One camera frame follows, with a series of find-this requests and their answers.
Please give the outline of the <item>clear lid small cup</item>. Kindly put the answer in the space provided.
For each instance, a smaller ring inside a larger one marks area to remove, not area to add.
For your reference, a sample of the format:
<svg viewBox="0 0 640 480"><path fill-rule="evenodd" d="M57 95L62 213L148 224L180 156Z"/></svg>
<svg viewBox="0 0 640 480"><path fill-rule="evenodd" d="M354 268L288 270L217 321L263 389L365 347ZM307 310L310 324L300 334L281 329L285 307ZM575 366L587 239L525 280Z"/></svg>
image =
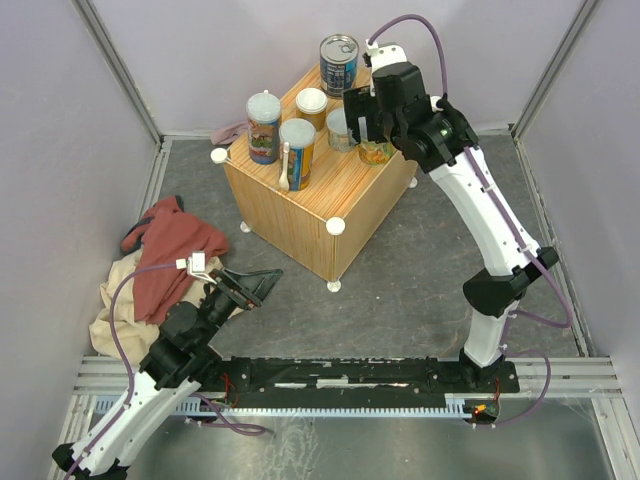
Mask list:
<svg viewBox="0 0 640 480"><path fill-rule="evenodd" d="M347 126L343 107L335 108L328 113L326 126L329 132L328 143L333 150L347 153L356 147L355 139Z"/></svg>

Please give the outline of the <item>orange cup white lid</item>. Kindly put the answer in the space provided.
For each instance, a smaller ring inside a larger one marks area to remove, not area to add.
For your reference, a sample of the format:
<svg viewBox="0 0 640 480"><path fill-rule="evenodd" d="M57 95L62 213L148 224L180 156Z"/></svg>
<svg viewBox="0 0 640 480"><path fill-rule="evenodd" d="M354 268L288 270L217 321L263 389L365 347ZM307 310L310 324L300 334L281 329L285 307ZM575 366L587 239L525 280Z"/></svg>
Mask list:
<svg viewBox="0 0 640 480"><path fill-rule="evenodd" d="M302 89L297 94L295 103L298 118L310 122L316 131L320 131L324 127L328 97L321 89Z"/></svg>

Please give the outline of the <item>blue Progresso soup can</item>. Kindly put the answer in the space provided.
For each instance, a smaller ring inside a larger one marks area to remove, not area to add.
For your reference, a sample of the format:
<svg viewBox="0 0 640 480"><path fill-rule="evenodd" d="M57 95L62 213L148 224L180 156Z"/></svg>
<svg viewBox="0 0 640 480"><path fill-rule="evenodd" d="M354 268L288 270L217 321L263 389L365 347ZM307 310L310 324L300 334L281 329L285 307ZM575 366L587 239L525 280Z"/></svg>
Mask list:
<svg viewBox="0 0 640 480"><path fill-rule="evenodd" d="M341 98L351 89L357 76L359 44L351 36L334 34L319 47L322 90L332 98Z"/></svg>

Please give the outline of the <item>green orange fruit cup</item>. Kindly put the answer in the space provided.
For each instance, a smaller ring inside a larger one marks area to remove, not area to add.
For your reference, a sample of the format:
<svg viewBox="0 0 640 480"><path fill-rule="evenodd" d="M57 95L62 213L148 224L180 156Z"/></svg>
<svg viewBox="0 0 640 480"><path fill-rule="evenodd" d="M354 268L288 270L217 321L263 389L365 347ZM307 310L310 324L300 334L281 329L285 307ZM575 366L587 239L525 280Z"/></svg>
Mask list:
<svg viewBox="0 0 640 480"><path fill-rule="evenodd" d="M357 150L360 160L364 164L373 167L387 164L395 154L395 148L389 142L362 141Z"/></svg>

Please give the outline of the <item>tall yellow drink can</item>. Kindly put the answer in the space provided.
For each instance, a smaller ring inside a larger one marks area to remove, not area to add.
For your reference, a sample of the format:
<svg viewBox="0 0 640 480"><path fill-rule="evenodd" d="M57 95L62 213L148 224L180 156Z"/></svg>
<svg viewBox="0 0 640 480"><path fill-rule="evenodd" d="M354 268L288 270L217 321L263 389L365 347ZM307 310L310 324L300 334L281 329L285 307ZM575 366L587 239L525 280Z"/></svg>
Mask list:
<svg viewBox="0 0 640 480"><path fill-rule="evenodd" d="M293 118L285 121L279 129L280 157L282 144L290 144L290 157L288 166L288 191L301 191L310 182L311 165L314 153L316 130L314 126L301 118Z"/></svg>

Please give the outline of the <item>tall can cartoon label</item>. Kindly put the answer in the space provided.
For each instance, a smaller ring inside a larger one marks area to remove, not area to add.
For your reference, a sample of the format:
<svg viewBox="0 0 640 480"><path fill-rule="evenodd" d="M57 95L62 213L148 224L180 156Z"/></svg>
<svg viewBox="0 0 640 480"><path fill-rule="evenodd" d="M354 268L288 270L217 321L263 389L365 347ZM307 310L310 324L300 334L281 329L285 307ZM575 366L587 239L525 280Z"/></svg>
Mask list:
<svg viewBox="0 0 640 480"><path fill-rule="evenodd" d="M246 102L248 149L250 158L269 165L279 153L280 100L268 90L252 95Z"/></svg>

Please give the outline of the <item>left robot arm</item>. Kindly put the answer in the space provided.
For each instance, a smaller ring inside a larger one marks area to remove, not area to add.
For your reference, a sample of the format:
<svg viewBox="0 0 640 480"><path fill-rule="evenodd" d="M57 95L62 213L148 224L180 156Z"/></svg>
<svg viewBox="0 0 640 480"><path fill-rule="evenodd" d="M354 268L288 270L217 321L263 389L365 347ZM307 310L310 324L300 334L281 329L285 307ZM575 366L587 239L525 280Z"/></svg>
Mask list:
<svg viewBox="0 0 640 480"><path fill-rule="evenodd" d="M262 305L283 275L280 269L210 272L198 305L169 308L159 337L128 371L128 386L108 413L80 440L58 446L52 458L67 479L124 479L146 441L197 390L215 387L222 357L209 342L235 310Z"/></svg>

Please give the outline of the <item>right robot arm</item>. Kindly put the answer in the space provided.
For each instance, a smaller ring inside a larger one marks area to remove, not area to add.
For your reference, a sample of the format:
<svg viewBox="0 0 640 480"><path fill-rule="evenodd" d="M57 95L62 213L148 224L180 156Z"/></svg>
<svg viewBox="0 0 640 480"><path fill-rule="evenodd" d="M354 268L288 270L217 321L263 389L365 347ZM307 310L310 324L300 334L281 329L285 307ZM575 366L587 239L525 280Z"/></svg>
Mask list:
<svg viewBox="0 0 640 480"><path fill-rule="evenodd" d="M480 250L484 267L463 285L472 318L458 370L463 386L481 391L502 360L509 313L549 274L558 253L527 233L494 182L471 125L448 98L426 93L417 66L382 67L370 86L346 91L343 101L354 140L389 142L416 162L452 202Z"/></svg>

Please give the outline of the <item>wooden cube counter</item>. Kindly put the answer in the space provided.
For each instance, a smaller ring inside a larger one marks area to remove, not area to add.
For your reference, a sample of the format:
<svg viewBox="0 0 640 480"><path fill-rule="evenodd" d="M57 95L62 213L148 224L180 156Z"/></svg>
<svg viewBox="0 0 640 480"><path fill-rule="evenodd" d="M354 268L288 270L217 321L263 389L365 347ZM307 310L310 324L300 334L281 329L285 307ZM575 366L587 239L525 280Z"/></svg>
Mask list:
<svg viewBox="0 0 640 480"><path fill-rule="evenodd" d="M316 135L311 180L299 192L278 186L279 167L249 157L248 136L229 149L224 171L242 216L254 232L337 290L342 275L409 188L417 165L395 153L383 166L364 164L357 151L333 150Z"/></svg>

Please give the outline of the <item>pink cloth behind counter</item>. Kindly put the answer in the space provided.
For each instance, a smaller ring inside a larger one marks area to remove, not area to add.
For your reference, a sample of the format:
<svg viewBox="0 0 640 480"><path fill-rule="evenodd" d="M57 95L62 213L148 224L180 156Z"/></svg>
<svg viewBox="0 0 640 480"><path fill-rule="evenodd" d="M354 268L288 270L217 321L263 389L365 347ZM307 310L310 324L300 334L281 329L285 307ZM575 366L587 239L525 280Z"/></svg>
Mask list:
<svg viewBox="0 0 640 480"><path fill-rule="evenodd" d="M230 145L246 131L247 122L237 122L214 130L210 140L214 146Z"/></svg>

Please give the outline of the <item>red cloth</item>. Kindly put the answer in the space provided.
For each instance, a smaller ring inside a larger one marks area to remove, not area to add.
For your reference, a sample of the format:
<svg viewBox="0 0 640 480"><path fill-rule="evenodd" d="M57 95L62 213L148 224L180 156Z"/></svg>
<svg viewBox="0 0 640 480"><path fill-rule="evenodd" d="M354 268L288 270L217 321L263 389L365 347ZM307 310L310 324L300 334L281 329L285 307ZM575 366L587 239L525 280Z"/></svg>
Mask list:
<svg viewBox="0 0 640 480"><path fill-rule="evenodd" d="M123 238L123 255L141 252L140 268L167 265L139 274L133 281L134 319L147 324L161 324L169 308L180 301L194 279L175 268L178 259L195 251L211 260L229 250L224 233L184 210L179 195L165 197L146 210Z"/></svg>

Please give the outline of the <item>white plastic spoon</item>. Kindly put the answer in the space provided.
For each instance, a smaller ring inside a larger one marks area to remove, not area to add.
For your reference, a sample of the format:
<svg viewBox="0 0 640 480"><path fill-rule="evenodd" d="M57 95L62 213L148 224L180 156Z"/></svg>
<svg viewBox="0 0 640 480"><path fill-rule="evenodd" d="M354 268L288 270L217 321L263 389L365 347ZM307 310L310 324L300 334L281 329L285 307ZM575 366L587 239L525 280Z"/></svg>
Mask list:
<svg viewBox="0 0 640 480"><path fill-rule="evenodd" d="M288 180L288 166L289 166L290 151L291 151L290 144L288 142L284 142L282 144L281 170L278 178L279 188L284 191L288 191L290 189L290 184Z"/></svg>

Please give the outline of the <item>beige cloth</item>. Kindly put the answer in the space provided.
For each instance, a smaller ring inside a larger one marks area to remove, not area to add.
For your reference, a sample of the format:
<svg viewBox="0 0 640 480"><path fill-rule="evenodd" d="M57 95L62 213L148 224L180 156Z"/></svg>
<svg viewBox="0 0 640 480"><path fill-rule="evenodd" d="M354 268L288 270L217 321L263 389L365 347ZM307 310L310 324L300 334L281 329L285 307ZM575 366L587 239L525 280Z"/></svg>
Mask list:
<svg viewBox="0 0 640 480"><path fill-rule="evenodd" d="M122 280L137 269L142 254L138 250L112 264L107 281L100 285L104 307L89 326L93 348L118 359L110 328L114 325L127 359L135 366L158 338L169 308L179 301L198 306L205 296L203 281L176 269L139 274L118 290Z"/></svg>

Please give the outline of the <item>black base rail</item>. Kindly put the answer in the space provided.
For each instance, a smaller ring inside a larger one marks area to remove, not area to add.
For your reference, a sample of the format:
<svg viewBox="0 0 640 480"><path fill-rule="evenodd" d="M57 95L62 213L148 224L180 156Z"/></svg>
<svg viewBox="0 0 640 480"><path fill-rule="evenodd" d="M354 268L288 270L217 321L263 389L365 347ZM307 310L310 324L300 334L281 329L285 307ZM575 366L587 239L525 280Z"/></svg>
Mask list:
<svg viewBox="0 0 640 480"><path fill-rule="evenodd" d="M232 357L211 367L203 392L231 397L235 407L443 407L447 394L518 393L513 362L480 368L464 355L421 358Z"/></svg>

